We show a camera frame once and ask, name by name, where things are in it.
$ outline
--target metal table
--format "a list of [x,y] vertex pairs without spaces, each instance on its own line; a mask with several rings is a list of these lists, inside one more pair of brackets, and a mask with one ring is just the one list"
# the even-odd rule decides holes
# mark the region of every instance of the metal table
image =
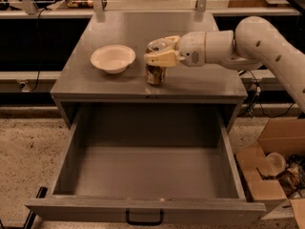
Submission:
[[[71,135],[46,198],[27,206],[43,219],[249,223],[265,211],[246,201],[228,132],[246,97],[234,71],[217,65],[167,69],[145,80],[150,41],[216,31],[213,16],[189,11],[106,11],[93,17],[51,94]],[[118,75],[97,70],[92,53],[134,49]]]

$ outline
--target cable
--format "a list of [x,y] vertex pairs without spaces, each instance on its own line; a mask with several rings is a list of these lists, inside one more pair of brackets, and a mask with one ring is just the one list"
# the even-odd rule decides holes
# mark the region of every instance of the cable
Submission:
[[255,94],[254,94],[253,98],[251,99],[250,103],[248,104],[249,106],[248,106],[247,110],[244,113],[239,114],[237,117],[241,117],[245,114],[249,114],[249,116],[252,116],[252,111],[253,111],[254,106],[257,103],[257,100],[258,100],[259,95],[260,95],[259,82],[256,79],[255,75],[251,71],[241,72],[241,74],[243,74],[243,73],[250,73],[252,75],[254,84],[256,86],[256,91],[255,91]]
[[262,113],[263,113],[265,116],[267,116],[267,117],[269,117],[269,118],[278,118],[278,117],[282,117],[282,116],[286,115],[286,114],[293,108],[293,106],[294,106],[295,103],[292,103],[292,104],[289,106],[289,108],[286,110],[285,113],[279,114],[279,115],[276,115],[276,116],[270,116],[270,115],[266,114],[265,111],[264,111],[263,106],[261,105],[261,103],[258,103],[258,104],[260,105],[261,111],[262,111]]
[[38,62],[38,70],[37,70],[36,82],[35,82],[34,87],[30,90],[30,92],[33,92],[33,91],[36,90],[36,88],[38,86],[40,71],[41,71],[41,65],[42,65],[42,47],[43,47],[43,45],[42,45],[41,31],[40,31],[40,28],[39,28],[39,22],[40,22],[41,13],[44,10],[49,10],[49,9],[43,8],[41,11],[39,11],[38,16],[37,16],[36,28],[37,28],[37,31],[38,31],[38,40],[39,40],[39,62]]
[[264,108],[263,106],[261,105],[261,103],[258,102],[258,98],[259,98],[259,95],[260,95],[260,87],[259,87],[259,82],[258,80],[256,79],[255,75],[251,72],[251,71],[247,71],[247,73],[250,73],[253,77],[253,81],[254,81],[254,84],[256,85],[256,92],[254,94],[254,97],[251,99],[250,103],[249,103],[249,107],[247,108],[247,110],[245,112],[243,112],[242,114],[239,114],[237,117],[241,117],[245,114],[248,114],[249,116],[252,116],[252,111],[254,109],[254,106],[258,103],[260,108],[261,108],[261,111],[263,113],[263,115],[267,116],[268,118],[278,118],[278,117],[282,117],[284,115],[286,115],[291,109],[292,107],[294,106],[295,103],[292,103],[289,108],[286,110],[285,113],[283,114],[279,114],[279,115],[276,115],[276,116],[270,116],[268,114],[265,113],[264,111]]

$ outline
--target cardboard box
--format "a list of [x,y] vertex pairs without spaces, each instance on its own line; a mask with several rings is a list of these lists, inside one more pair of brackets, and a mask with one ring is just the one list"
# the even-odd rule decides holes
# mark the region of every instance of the cardboard box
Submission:
[[305,229],[305,198],[288,199],[276,179],[264,179],[271,174],[273,165],[266,154],[277,152],[286,158],[305,156],[305,119],[272,119],[258,141],[236,154],[252,199],[264,202],[267,214],[263,219],[295,217],[299,228]]

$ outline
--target floor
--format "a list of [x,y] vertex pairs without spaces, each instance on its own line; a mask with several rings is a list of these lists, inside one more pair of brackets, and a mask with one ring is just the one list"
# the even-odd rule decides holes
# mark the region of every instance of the floor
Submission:
[[[265,113],[279,115],[289,105],[265,105]],[[300,111],[293,107],[283,118],[297,118]],[[255,141],[268,117],[257,106],[255,118],[239,117],[230,133],[234,152]],[[0,219],[6,226],[21,226],[28,209],[28,198],[34,198],[39,187],[50,186],[53,171],[68,138],[68,129],[55,107],[0,107]],[[37,218],[32,229],[70,228],[133,228],[127,224],[51,222]],[[160,229],[291,229],[297,228],[294,219],[259,220],[249,226],[208,226],[165,224]]]

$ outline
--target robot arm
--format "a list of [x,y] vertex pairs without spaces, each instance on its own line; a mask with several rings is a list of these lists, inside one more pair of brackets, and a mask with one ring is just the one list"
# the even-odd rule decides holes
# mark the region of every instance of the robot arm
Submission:
[[[248,17],[239,23],[235,33],[190,32],[182,37],[158,39],[152,44],[173,38],[174,43],[167,48],[146,53],[145,61],[160,67],[173,67],[179,61],[190,67],[216,63],[237,71],[255,70],[263,64],[305,113],[305,55],[265,19]],[[169,49],[172,57],[164,54]]]

